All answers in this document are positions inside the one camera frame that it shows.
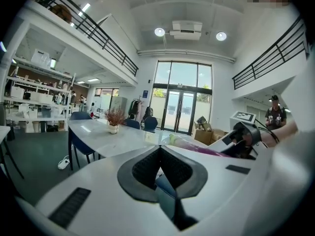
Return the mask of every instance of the floor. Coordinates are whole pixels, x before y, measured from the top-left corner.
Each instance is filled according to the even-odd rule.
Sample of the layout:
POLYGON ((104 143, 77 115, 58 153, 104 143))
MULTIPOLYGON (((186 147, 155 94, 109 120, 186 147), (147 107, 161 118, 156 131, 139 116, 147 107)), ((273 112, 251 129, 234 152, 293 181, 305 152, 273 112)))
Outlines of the floor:
MULTIPOLYGON (((25 179, 15 170, 8 155, 5 156, 8 171, 17 191, 30 204, 35 205, 38 200, 52 187, 60 183, 73 172, 78 170, 76 162, 73 172, 68 165, 59 170, 57 165, 66 155, 68 132, 49 133, 15 133, 15 140, 8 141, 9 149, 25 179)), ((87 165, 84 155, 78 152, 81 167, 87 165)))

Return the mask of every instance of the air conditioner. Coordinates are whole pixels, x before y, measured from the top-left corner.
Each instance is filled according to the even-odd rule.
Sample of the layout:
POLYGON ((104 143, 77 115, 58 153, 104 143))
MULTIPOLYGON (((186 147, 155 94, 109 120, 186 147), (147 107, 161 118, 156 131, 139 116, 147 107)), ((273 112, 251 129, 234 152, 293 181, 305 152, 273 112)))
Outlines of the air conditioner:
POLYGON ((169 32, 175 39, 199 40, 201 36, 202 22, 173 21, 173 30, 169 32))

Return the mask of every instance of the black metal railing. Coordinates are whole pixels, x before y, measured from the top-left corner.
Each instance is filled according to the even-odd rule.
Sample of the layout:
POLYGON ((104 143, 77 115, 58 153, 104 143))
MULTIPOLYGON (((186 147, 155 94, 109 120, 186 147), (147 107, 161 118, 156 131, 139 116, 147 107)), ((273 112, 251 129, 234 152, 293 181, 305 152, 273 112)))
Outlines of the black metal railing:
POLYGON ((261 56, 235 75, 234 90, 271 72, 305 50, 305 26, 299 17, 261 56))
POLYGON ((124 53, 124 51, 106 34, 106 32, 72 0, 35 0, 49 9, 71 26, 76 28, 87 38, 94 40, 103 50, 117 59, 136 76, 138 67, 124 53))

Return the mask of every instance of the ceiling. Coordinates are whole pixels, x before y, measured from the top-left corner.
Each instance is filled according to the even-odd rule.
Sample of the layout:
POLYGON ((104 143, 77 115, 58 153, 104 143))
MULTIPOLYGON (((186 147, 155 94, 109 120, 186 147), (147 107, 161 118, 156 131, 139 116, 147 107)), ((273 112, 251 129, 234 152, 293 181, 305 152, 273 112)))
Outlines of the ceiling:
POLYGON ((292 81, 292 78, 285 80, 285 81, 282 81, 280 83, 277 83, 277 84, 275 84, 269 88, 265 88, 264 90, 261 90, 261 91, 252 93, 250 95, 247 95, 244 98, 247 100, 252 100, 252 101, 261 103, 261 104, 266 105, 266 106, 271 106, 269 99, 271 98, 272 95, 277 95, 279 98, 279 103, 283 107, 287 108, 286 103, 281 98, 281 94, 286 89, 286 87, 290 84, 291 81, 292 81))
POLYGON ((90 3, 87 13, 99 22, 111 13, 137 50, 186 49, 233 57, 240 36, 253 29, 262 8, 252 9, 246 0, 73 0, 83 7, 90 3), (167 34, 174 20, 189 20, 202 23, 199 41, 174 39, 167 34), (242 22, 250 22, 244 27, 242 22), (163 37, 154 30, 162 27, 163 37), (217 41, 216 34, 224 31, 225 41, 217 41))
POLYGON ((16 51, 16 56, 31 61, 35 49, 49 53, 51 59, 56 59, 55 69, 60 72, 76 73, 76 81, 84 81, 88 85, 94 84, 125 84, 125 81, 114 76, 108 70, 102 69, 88 57, 75 49, 62 45, 57 38, 40 30, 29 29, 16 51), (99 81, 88 82, 98 78, 99 81))

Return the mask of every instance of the flower pot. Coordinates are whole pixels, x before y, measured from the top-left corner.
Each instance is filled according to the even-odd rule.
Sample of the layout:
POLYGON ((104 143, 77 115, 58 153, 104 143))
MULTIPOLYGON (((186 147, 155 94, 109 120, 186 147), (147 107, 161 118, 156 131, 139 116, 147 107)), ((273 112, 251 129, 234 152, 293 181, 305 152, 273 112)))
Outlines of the flower pot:
POLYGON ((116 134, 119 131, 119 126, 108 125, 109 132, 112 134, 116 134))

